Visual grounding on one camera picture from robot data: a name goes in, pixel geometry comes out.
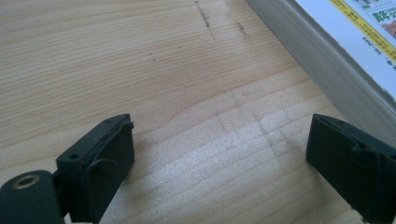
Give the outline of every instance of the light wood surface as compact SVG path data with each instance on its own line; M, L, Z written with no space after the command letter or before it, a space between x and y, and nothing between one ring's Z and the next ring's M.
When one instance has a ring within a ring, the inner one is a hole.
M101 223L362 223L304 158L339 112L245 1L0 2L0 185L121 113Z

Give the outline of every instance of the book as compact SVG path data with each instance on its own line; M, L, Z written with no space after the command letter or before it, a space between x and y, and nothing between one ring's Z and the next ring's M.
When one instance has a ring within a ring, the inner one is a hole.
M396 0L247 0L353 125L396 147Z

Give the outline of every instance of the black plastic part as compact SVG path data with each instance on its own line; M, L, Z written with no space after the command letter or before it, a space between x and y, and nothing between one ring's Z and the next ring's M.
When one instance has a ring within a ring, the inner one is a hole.
M18 175L1 188L0 223L64 223L50 172Z
M106 119L56 160L58 170L16 176L0 190L0 223L98 223L134 163L129 114Z
M339 119L315 114L307 160L370 223L396 214L396 149Z
M129 115L106 119L56 159L73 222L97 223L134 163Z

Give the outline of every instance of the wooden table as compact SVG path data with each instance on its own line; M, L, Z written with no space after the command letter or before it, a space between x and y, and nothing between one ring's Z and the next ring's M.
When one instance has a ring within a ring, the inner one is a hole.
M101 223L361 223L304 156L339 112L244 1L1 1L0 185L121 113Z

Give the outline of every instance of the round hole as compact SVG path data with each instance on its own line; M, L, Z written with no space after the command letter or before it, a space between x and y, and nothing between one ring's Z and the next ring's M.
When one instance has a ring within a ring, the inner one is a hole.
M32 186L33 184L37 183L37 181L40 179L39 175L27 175L24 177L21 177L17 181L14 182L12 185L12 188L14 189L26 189Z
M69 156L69 158L70 158L70 160L76 160L76 159L79 158L79 155L78 155L77 153L74 153L74 154L71 154L71 155Z

